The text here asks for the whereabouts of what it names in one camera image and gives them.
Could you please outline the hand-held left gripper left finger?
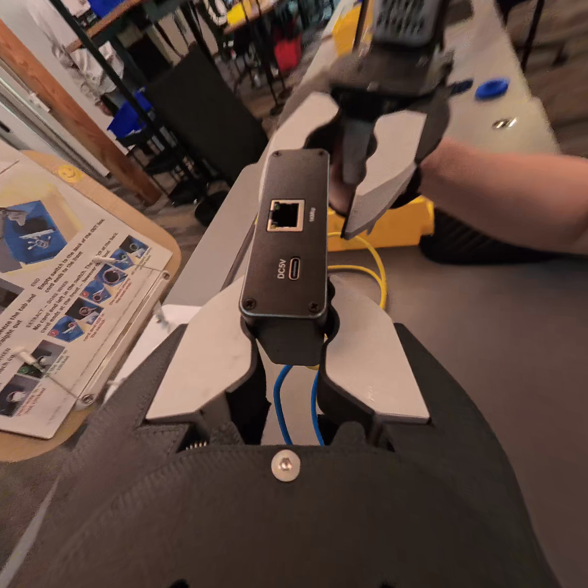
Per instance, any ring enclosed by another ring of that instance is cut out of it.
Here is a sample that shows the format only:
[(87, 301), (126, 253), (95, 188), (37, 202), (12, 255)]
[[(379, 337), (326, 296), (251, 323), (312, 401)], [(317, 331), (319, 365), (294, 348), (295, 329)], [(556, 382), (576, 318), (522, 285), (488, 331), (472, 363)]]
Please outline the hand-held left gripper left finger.
[(244, 278), (210, 299), (187, 324), (146, 412), (151, 423), (190, 423), (200, 437), (232, 422), (260, 445), (270, 410), (263, 361), (242, 326)]

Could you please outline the black ethernet splitter box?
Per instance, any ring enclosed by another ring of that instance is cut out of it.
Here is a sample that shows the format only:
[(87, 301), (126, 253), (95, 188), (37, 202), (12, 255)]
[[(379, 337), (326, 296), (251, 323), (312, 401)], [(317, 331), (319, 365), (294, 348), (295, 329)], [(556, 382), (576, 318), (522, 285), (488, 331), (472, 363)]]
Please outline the black ethernet splitter box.
[(239, 307), (275, 364), (314, 366), (325, 340), (329, 154), (278, 150), (266, 160)]

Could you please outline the printed instruction sheet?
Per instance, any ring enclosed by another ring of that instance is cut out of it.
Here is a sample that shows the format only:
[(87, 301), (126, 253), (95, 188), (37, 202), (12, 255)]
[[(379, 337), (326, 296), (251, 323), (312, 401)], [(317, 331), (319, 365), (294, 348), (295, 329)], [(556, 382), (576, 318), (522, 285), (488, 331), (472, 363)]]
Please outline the printed instruction sheet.
[(172, 252), (19, 152), (1, 157), (1, 432), (51, 439)]

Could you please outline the person's right forearm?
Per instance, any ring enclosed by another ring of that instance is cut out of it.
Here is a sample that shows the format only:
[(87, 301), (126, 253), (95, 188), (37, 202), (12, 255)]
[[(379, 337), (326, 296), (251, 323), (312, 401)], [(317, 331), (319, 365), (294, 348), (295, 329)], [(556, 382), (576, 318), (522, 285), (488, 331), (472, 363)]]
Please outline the person's right forearm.
[(492, 153), (442, 139), (419, 165), (422, 195), (516, 246), (587, 256), (587, 159)]

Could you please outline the person's right hand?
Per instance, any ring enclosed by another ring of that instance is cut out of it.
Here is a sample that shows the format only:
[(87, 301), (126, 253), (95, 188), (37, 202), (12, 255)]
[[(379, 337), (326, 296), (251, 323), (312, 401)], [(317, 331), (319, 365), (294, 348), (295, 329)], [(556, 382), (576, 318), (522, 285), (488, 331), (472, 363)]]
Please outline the person's right hand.
[(357, 184), (346, 183), (343, 179), (343, 151), (342, 146), (337, 144), (330, 157), (329, 206), (339, 216), (348, 216), (356, 187)]

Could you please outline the instruction sheet on wooden board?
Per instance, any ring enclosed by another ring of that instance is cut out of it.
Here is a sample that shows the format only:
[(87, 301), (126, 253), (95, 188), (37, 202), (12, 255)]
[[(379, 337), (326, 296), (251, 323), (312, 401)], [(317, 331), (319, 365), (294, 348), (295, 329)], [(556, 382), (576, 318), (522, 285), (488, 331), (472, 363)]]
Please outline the instruction sheet on wooden board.
[(159, 246), (163, 246), (172, 253), (172, 256), (166, 265), (163, 277), (151, 289), (145, 301), (141, 303), (139, 309), (129, 319), (129, 323), (122, 334), (116, 340), (104, 361), (98, 366), (88, 386), (84, 389), (83, 396), (89, 396), (89, 399), (80, 399), (78, 401), (77, 405), (72, 408), (62, 425), (60, 425), (55, 436), (49, 440), (36, 439), (17, 433), (1, 432), (1, 463), (21, 462), (50, 452), (62, 445), (66, 439), (77, 431), (83, 419), (96, 405), (99, 397), (104, 395), (107, 384), (121, 370), (130, 350), (151, 319), (155, 306), (167, 294), (179, 274), (182, 255), (177, 242), (167, 231), (83, 172), (81, 172), (81, 178), (76, 181), (73, 187), (86, 199), (98, 204), (101, 208), (127, 224), (132, 231), (139, 232)]

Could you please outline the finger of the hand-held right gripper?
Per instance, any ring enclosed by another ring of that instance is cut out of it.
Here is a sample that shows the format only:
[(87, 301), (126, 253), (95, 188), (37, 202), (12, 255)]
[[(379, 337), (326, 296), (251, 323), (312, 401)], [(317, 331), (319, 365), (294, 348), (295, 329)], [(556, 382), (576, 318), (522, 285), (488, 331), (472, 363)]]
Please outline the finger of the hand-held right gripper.
[(426, 118), (424, 113), (402, 110), (376, 121), (376, 149), (366, 160), (366, 174), (345, 220), (345, 240), (370, 232), (408, 187), (417, 168), (416, 153)]
[(269, 154), (303, 149), (315, 131), (336, 119), (339, 110), (329, 94), (312, 92), (272, 135)]

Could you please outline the yellow plastic bin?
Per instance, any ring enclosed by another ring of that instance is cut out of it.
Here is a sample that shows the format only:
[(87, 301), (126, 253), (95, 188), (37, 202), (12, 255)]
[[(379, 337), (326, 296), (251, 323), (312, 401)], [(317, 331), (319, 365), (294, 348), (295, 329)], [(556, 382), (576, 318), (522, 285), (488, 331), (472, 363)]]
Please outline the yellow plastic bin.
[[(328, 229), (339, 234), (344, 218), (328, 209)], [(354, 240), (340, 236), (329, 238), (329, 252), (358, 251), (366, 249), (357, 239), (361, 237), (375, 249), (417, 246), (422, 236), (432, 235), (435, 229), (433, 203), (418, 197), (398, 209), (389, 209), (377, 221), (371, 232), (364, 231)]]

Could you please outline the black office chair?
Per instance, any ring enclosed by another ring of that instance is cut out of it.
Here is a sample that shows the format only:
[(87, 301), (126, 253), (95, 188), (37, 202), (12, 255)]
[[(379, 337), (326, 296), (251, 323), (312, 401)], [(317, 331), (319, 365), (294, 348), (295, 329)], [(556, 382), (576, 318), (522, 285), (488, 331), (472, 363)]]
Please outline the black office chair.
[(261, 122), (197, 45), (150, 82), (145, 96), (189, 155), (211, 166), (229, 185), (258, 162), (268, 144)]

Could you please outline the red storage bin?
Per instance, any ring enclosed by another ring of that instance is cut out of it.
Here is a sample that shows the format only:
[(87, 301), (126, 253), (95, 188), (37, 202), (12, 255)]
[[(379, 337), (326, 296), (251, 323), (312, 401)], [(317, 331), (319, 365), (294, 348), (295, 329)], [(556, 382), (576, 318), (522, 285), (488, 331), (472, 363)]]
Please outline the red storage bin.
[(274, 45), (278, 70), (286, 74), (296, 69), (302, 57), (302, 35), (278, 40)]

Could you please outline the wooden post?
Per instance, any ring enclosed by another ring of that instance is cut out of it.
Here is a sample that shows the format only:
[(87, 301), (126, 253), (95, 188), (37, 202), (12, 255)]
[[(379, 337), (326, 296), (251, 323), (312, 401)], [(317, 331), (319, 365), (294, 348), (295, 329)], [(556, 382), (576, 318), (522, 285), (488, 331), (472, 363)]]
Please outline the wooden post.
[(48, 105), (55, 120), (123, 186), (135, 192), (147, 205), (154, 205), (159, 200), (161, 193), (148, 175), (122, 153), (3, 21), (1, 60)]

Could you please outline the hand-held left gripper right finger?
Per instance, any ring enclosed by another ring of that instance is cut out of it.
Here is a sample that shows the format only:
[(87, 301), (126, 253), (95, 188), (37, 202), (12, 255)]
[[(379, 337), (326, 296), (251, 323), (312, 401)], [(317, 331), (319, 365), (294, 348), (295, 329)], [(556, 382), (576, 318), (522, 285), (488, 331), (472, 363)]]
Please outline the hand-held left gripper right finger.
[(428, 424), (428, 407), (392, 318), (342, 278), (330, 283), (334, 322), (319, 369), (320, 412), (333, 425), (359, 423), (371, 442), (388, 424)]

